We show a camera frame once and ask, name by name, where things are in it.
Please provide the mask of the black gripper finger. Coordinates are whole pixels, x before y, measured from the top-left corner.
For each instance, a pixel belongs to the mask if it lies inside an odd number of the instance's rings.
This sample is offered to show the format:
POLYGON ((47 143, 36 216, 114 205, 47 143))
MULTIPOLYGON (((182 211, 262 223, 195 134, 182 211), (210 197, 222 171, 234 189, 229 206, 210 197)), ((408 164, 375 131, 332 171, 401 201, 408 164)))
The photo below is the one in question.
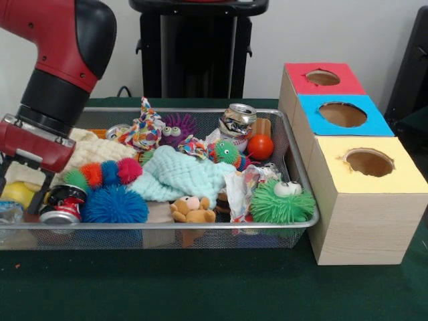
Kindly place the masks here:
POLYGON ((0 166, 0 195, 2 195, 3 190, 7 184, 6 173, 12 163, 11 159, 4 159, 0 166))
POLYGON ((27 212, 29 214, 37 214, 45 197, 45 194, 49 190, 49 186, 51 185, 51 182, 54 178, 55 173, 41 169, 41 172, 45 175, 45 179, 43 181, 43 185, 41 186, 40 190, 35 193, 35 195, 31 199, 31 203, 29 204, 29 207, 27 208, 27 212))

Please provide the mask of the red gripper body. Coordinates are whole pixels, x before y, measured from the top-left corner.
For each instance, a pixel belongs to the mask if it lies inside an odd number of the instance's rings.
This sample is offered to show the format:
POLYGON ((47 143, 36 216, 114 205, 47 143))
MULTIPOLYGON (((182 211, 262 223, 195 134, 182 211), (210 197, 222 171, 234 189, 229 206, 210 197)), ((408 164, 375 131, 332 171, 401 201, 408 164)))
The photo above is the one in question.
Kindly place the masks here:
POLYGON ((5 154, 1 172, 13 161, 35 170, 60 173, 76 148, 76 142, 45 132, 28 124, 18 127, 1 121, 1 152, 5 154))

